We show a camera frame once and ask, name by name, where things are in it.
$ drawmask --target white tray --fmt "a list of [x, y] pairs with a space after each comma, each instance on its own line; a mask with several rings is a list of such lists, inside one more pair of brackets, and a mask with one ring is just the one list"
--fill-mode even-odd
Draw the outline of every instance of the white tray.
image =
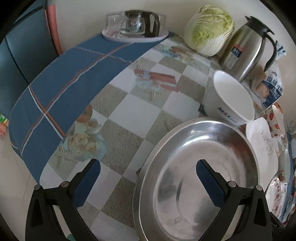
[[168, 30], [165, 29], [162, 33], [159, 33], [157, 37], [148, 38], [144, 36], [140, 37], [128, 37], [125, 35], [120, 34], [119, 30], [108, 30], [104, 29], [102, 31], [103, 36], [110, 41], [114, 42], [122, 42], [122, 43], [152, 43], [164, 40], [168, 36]]

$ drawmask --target thermos label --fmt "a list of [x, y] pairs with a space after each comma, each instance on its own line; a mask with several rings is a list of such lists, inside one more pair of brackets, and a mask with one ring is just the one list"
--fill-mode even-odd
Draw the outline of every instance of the thermos label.
[[237, 44], [235, 44], [232, 48], [232, 50], [230, 51], [229, 55], [227, 56], [224, 64], [228, 69], [232, 69], [232, 67], [234, 66], [234, 64], [236, 63], [236, 61], [238, 60], [238, 58], [240, 57], [240, 55], [242, 54], [243, 49], [238, 46]]

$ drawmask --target coffee pot lid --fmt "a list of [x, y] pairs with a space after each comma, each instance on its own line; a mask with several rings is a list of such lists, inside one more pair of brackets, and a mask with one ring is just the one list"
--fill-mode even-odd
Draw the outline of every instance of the coffee pot lid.
[[262, 23], [259, 19], [250, 16], [245, 16], [248, 22], [245, 24], [246, 26], [253, 29], [256, 33], [258, 33], [261, 37], [263, 37], [264, 33], [272, 33], [274, 35], [274, 32], [271, 31], [269, 27], [267, 27], [264, 23]]

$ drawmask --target plastic bag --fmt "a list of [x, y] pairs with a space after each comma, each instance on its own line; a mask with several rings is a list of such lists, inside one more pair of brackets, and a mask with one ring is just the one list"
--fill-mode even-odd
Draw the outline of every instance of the plastic bag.
[[275, 103], [283, 95], [284, 91], [278, 60], [282, 56], [286, 56], [286, 51], [278, 41], [276, 41], [276, 47], [276, 59], [270, 68], [265, 72], [265, 78], [255, 90], [255, 94], [266, 108], [269, 108], [273, 103]]

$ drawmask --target blue gripper pad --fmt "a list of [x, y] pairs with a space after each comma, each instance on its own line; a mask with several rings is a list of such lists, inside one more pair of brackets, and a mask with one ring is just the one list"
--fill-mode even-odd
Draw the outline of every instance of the blue gripper pad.
[[201, 160], [196, 164], [196, 174], [210, 196], [213, 204], [216, 207], [223, 208], [225, 204], [224, 191]]

